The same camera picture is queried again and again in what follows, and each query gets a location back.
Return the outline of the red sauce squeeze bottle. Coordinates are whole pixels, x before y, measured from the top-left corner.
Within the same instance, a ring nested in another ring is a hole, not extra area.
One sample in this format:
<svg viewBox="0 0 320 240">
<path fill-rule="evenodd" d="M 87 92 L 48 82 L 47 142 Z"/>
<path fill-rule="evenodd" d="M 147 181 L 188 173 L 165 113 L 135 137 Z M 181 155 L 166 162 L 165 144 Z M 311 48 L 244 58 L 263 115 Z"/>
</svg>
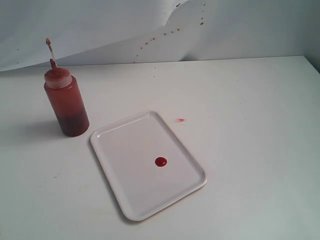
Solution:
<svg viewBox="0 0 320 240">
<path fill-rule="evenodd" d="M 87 131 L 90 122 L 77 80 L 68 69 L 57 66 L 49 38 L 45 43 L 51 54 L 51 69 L 44 74 L 44 90 L 63 134 L 80 136 Z"/>
</svg>

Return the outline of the small red table stain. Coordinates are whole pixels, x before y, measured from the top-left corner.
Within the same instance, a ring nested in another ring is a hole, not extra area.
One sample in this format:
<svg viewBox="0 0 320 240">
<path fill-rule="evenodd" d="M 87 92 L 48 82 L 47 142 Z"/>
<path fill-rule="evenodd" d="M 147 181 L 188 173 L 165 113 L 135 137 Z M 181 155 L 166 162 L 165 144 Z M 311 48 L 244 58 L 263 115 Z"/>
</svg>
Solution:
<svg viewBox="0 0 320 240">
<path fill-rule="evenodd" d="M 176 121 L 177 123 L 182 123 L 182 122 L 185 121 L 185 119 L 184 119 L 184 118 L 177 118 L 175 121 Z"/>
</svg>

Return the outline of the red sauce blob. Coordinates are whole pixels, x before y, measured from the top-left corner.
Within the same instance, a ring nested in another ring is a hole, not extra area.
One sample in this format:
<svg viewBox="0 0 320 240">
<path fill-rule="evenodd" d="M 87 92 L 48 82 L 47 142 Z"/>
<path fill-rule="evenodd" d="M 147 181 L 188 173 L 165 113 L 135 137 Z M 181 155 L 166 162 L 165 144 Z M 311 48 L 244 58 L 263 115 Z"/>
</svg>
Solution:
<svg viewBox="0 0 320 240">
<path fill-rule="evenodd" d="M 164 167 L 168 161 L 166 158 L 160 156 L 160 157 L 157 157 L 154 162 L 157 167 Z"/>
</svg>

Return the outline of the white rectangular tray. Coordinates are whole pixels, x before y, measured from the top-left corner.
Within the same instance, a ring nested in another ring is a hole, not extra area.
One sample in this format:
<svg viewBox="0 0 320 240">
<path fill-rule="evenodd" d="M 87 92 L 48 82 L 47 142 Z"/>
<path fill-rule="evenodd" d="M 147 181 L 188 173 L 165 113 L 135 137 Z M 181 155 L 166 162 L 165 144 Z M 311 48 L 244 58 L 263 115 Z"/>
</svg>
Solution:
<svg viewBox="0 0 320 240">
<path fill-rule="evenodd" d="M 147 110 L 102 127 L 90 143 L 123 215 L 143 221 L 202 188 L 201 165 L 164 122 Z M 167 164 L 158 167 L 155 159 Z"/>
</svg>

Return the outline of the white paper backdrop sheet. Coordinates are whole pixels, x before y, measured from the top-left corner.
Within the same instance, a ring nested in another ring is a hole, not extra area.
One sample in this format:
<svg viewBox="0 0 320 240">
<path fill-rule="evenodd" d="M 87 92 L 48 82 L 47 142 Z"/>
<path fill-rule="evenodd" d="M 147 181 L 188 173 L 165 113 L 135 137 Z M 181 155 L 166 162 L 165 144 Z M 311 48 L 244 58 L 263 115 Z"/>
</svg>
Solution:
<svg viewBox="0 0 320 240">
<path fill-rule="evenodd" d="M 3 0 L 0 69 L 304 56 L 320 67 L 317 0 Z"/>
</svg>

